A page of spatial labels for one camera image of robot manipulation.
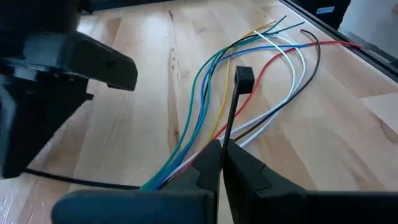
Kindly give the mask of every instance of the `wooden surface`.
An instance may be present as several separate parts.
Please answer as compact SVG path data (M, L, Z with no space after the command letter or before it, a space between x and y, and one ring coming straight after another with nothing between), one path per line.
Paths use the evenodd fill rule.
M88 91L95 94L94 100L78 109L30 167L82 179L141 185L176 145L187 116L193 76L202 63L246 32L283 15L288 17L280 28L304 21L276 0L172 1L84 17L80 32L134 59L139 71L136 90L113 90L104 83L90 82ZM309 22L302 28L320 40L330 40ZM283 35L308 42L299 29ZM303 52L312 71L316 50ZM322 52L314 81L246 149L306 189L398 190L397 85L344 47L327 46ZM258 74L274 54L245 55L233 65L252 66ZM301 72L297 54L291 55ZM210 112L195 151L205 145L218 114L224 71L222 66L215 73ZM268 69L261 88L236 124L278 103L289 85L289 68L279 60ZM82 188L26 174L2 180L0 223L50 223L52 205L66 193ZM223 185L219 217L220 223L231 223Z

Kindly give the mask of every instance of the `black wire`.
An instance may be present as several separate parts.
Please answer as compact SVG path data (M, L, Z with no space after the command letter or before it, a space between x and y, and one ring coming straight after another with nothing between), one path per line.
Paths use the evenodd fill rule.
M26 170L24 172L27 174L32 174L32 175L36 175L39 177L44 177L44 178L48 178L48 179L52 179L52 180L67 182L67 183L71 183L71 184L86 185L86 186L90 186L90 187L102 187L102 188L107 188L107 189L119 189L119 190L137 190L137 189L139 189L139 187L131 186L131 185L109 184L109 183L103 183L103 182L75 179L75 178L71 178L71 177L62 177L60 175L49 174L46 172L32 170L29 168L26 168Z
M315 65L314 71L311 74L310 78L304 83L304 85L302 85L294 94L291 98L289 98L285 103L282 103L280 106L278 106L276 108L276 110L274 110L273 112L271 112L268 116L264 117L262 120L260 120L257 124L255 124L253 127L249 128L247 131L245 131L244 133L242 133L241 135L239 135L237 138L234 139L234 141L238 141L241 138L245 137L247 134L249 134L250 132L252 132L253 130L255 130L258 126L260 126L262 123L266 122L272 115L274 115L276 112L280 111L284 106L286 106L288 103L290 103L298 94L301 93L301 91L304 90L305 87L307 87L307 85L311 82L311 80L314 78L315 74L318 72L319 69L319 64L321 61L321 46L319 43L318 38L311 33L310 31L307 30L300 30L300 32L304 32L309 34L310 36L312 36L316 42L317 42L317 49L318 49L318 59L317 59L317 64Z

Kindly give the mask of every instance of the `wire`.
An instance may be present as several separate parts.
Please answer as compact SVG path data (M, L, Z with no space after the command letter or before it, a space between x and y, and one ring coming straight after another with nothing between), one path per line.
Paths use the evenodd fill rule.
M310 47L310 46L313 46L313 45L315 45L315 44L316 44L316 43L313 42L313 43L309 43L309 44L307 44L307 45L308 45L308 47ZM348 46L351 46L351 47L356 47L356 48L359 48L359 49L361 48L361 46L358 45L358 44L354 44L354 43L351 43L351 42L345 42L345 41L335 41L335 40L322 41L322 42L320 42L320 44L321 44L321 45L328 45L328 44L343 44L343 45L348 45ZM286 53L287 53L287 52L291 52L292 50L295 50L295 49L288 49L288 50L285 51L285 52L286 52ZM257 80L256 80L256 83L254 84L254 88L253 88L252 93L250 93L250 95L246 98L246 100L243 102L243 104L241 105L241 107L237 110L237 112L235 113L235 117L237 117L237 116L242 112L242 110L243 110L243 109L246 107L246 105L249 103L250 99L253 97L254 93L256 92L256 90L257 90L257 88L258 88L258 86L259 86L259 84L260 84L259 81L261 80L262 76L264 75L265 69L266 69L273 61L277 60L277 59L278 59L279 57L281 57L281 56L282 56L282 54L279 54L279 55L273 57L270 61L268 61L268 62L263 66L263 68L262 68L262 70L260 71L260 74L259 74L259 76L258 76L258 78L257 78ZM256 122L256 121L257 121L257 120L252 120L252 121L250 121L250 122L248 122L248 123L246 123L246 124L243 124L242 126L236 128L236 129L233 129L232 132L231 132L231 134L236 133L236 132L240 131L241 129L248 127L250 124L252 124L252 123L254 123L254 122ZM213 136L213 139L218 138L218 137L221 135L221 133L225 130L225 128L226 128L226 125L224 125L220 130L218 130L217 133Z
M119 189L119 190L137 190L137 189L139 189L139 187L132 186L132 185L109 184L109 183L104 183L104 182L95 182L95 181L89 181L89 180L75 179L75 178L71 178L71 177L62 177L60 175L49 174L46 172L32 170L29 168L26 168L26 170L24 172L27 174L36 175L36 176L44 177L47 179L68 182L71 184L86 185L86 186L91 186L91 187L102 187L102 188Z
M293 63L290 59L290 57L280 48L278 47L278 45L276 45L275 43L273 43L273 41L271 41L270 39L268 39L267 37L265 37L264 35L260 34L257 31L254 31L254 33L256 33L257 35L259 35L261 38L263 38L264 40L266 40L268 43L270 43L271 45L273 45L278 51L280 51L282 53L282 55L284 55L284 57L286 58L287 62L289 63L290 68L292 69L292 86L290 87L289 93L288 95L290 96L293 91L294 91L294 85L296 82L296 71L294 69Z
M262 118L260 120L260 122L258 122L257 124L255 124L254 126L252 126L251 128L249 128L247 131L245 131L244 133L242 133L241 135L239 135L238 137L236 137L234 139L234 141L238 141L241 138L245 137L245 135L249 134L251 131L255 130L258 126L260 126L262 123L264 123L265 121L267 121L268 118L270 118L273 114L275 114L276 112L278 112L280 109L282 109L285 105L287 105L288 103L290 103L297 95L299 95L305 87L307 87L307 85L313 80L315 74L318 72L319 69L319 64L320 64L320 58L321 58L321 47L320 47L320 42L318 40L318 38L311 33L310 31L307 30L301 30L301 32L307 33L310 36L312 36L315 40L316 40L316 45L317 45L317 49L318 49L318 59L317 59L317 64L315 65L315 69L313 71L313 73L311 74L310 78L304 83L303 86L301 86L294 94L293 96L285 101L284 103L282 103L280 106L277 107L276 110L274 110L273 112L271 112L269 115L267 115L266 117Z
M291 41L289 41L289 40L287 40L287 39L285 39L285 38L283 38L283 37L278 37L278 36L275 36L275 37L277 37L277 38L279 38L279 39L281 39L281 40L284 40L285 42L287 42L287 43L289 43L289 44L292 44L292 45L294 45L295 43L293 43L293 42L291 42ZM302 63L302 67L303 67L303 71L302 71L302 74L301 74L301 77L300 77L300 79L298 80L298 82L297 82L297 84L296 85L294 85L294 91L297 91L297 89L299 88L299 86L301 85L301 83L302 83L302 81L303 81L303 79L304 79L304 77L305 77L305 73L306 73L306 71L307 71L307 66L306 66L306 64L305 64L305 59L304 59L304 56L303 56L303 53L301 52L301 50L299 49L299 48L295 48L296 49L296 51L298 52L298 56L300 57L300 59L301 59L301 63ZM250 136L250 138L248 138L247 140L245 140L242 144L240 144L239 146L240 147L245 147L247 144L249 144L253 139L255 139L255 138L257 138L258 137L258 135L260 135L266 128L268 128L271 124L272 124L272 122L276 119L276 117L278 117L278 114L279 114L279 112L278 113L276 113L276 114L274 114L274 115L272 115L270 118L269 118L269 120L268 120L268 122L263 126L263 127L261 127L256 133L254 133L252 136Z

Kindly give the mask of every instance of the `wooden table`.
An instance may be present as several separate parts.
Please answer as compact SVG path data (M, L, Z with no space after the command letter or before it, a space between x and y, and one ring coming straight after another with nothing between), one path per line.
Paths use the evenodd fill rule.
M134 59L139 71L137 88L128 92L91 82L88 91L95 94L94 100L78 109L30 167L81 179L141 185L155 174L178 141L193 77L200 66L246 32L283 15L288 17L281 28L304 21L276 0L171 1L84 17L79 31ZM330 40L309 22L301 28ZM299 29L284 36L308 42ZM303 52L312 71L316 50ZM342 46L324 46L322 52L314 81L246 149L306 189L398 190L397 85ZM245 55L233 60L233 68L251 66L258 74L273 55L275 51ZM297 54L291 55L301 69ZM193 151L206 144L218 114L224 73L223 65L214 75L210 112ZM278 103L289 85L286 63L272 64L236 125ZM194 118L199 101L197 94ZM0 223L50 223L52 205L66 193L83 188L26 174L2 180ZM231 223L223 185L219 216L220 223Z

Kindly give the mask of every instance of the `electrical wire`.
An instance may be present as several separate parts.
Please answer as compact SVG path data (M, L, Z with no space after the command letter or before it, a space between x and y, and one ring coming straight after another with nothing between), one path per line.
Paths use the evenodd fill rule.
M268 118L270 118L273 114L275 114L276 112L278 112L279 110L281 110L285 105L287 105L288 103L290 103L294 98L296 98L303 90L305 87L307 87L307 85L313 80L315 74L318 72L319 69L319 64L320 64L320 58L321 58L321 47L320 47L320 41L318 40L318 37L316 37L313 33L311 33L310 31L307 30L301 30L301 32L307 33L310 36L312 36L312 38L314 38L316 40L316 45L317 45L317 49L318 49L318 59L317 59L317 64L315 65L315 69L313 71L313 73L311 74L310 78L304 83L304 85L302 85L294 94L293 96L285 101L284 103L282 103L280 106L277 107L276 110L274 110L273 112L271 112L269 115L267 115L266 117L262 118L257 124L255 124L254 126L252 126L251 128L249 128L247 131L245 131L244 133L240 134L238 137L236 137L234 139L234 141L238 141L241 138L245 137L245 135L249 134L251 131L255 130L258 126L260 126L262 123L264 123L265 121L267 121Z
M310 47L310 46L313 46L315 44L316 43L313 42L313 43L309 43L309 44L306 44L306 45L307 45L307 47ZM336 40L321 41L320 44L321 45L342 44L342 45L347 45L347 46L350 46L350 47L356 47L356 48L359 48L359 49L361 48L361 46L358 45L358 44L354 44L354 43L351 43L351 42L345 42L345 41L336 41ZM288 49L285 52L291 52L292 50L295 50L295 49ZM272 58L270 61L268 61L267 64L265 64L265 66L260 71L260 74L259 74L259 76L258 76L258 78L257 78L257 80L256 80L256 82L254 84L254 88L253 88L252 93L250 93L250 95L245 99L245 101L242 103L242 105L236 111L235 117L237 117L242 112L242 110L246 107L246 105L249 103L250 99L252 98L252 96L256 92L256 90L257 90L257 88L259 86L259 81L261 80L262 76L264 75L265 69L268 67L268 65L271 64L273 61L277 60L281 56L282 56L282 54L279 54L279 55L275 56L274 58ZM249 125L251 125L252 123L255 123L256 121L258 121L260 119L261 118L259 118L259 119L256 118L256 119L254 119L254 120L252 120L252 121L250 121L248 123L243 124L242 126L240 126L238 128L233 129L231 134L234 134L234 133L240 131L241 129L248 127ZM217 133L213 136L213 139L217 139L221 135L221 133L225 130L225 128L226 128L226 125L224 125L222 128L220 128L217 131Z
M291 42L291 41L289 41L289 40L287 40L287 39L285 39L285 38L283 38L283 37L278 37L278 36L275 36L275 37L277 37L277 38L279 38L279 39L281 39L281 40L287 42L288 44L295 45L295 43L293 43L293 42ZM300 50L299 48L295 47L295 49L296 49L296 51L298 52L298 56L299 56L300 59L301 59L301 63L302 63L302 74L301 74L301 77L300 77L300 79L298 80L297 84L294 85L294 92L297 91L297 89L299 88L299 86L300 86L301 83L303 82L303 79L304 79L304 77L305 77L305 73L306 73L306 71L307 71L307 66L306 66L306 64L305 64L305 59L304 59L303 53L301 52L301 50ZM253 139L256 139L256 138L258 137L258 135L260 135L266 128L268 128L268 127L272 124L272 122L276 119L276 117L278 117L278 114L279 114L279 112L276 113L276 114L274 114L274 115L272 115L272 116L269 118L269 120L267 121L267 123L266 123L263 127L261 127L256 133L254 133L252 136L250 136L250 138L248 138L247 140L245 140L244 142L242 142L242 144L240 144L239 146L240 146L241 148L243 148L243 147L245 147L247 144L249 144Z

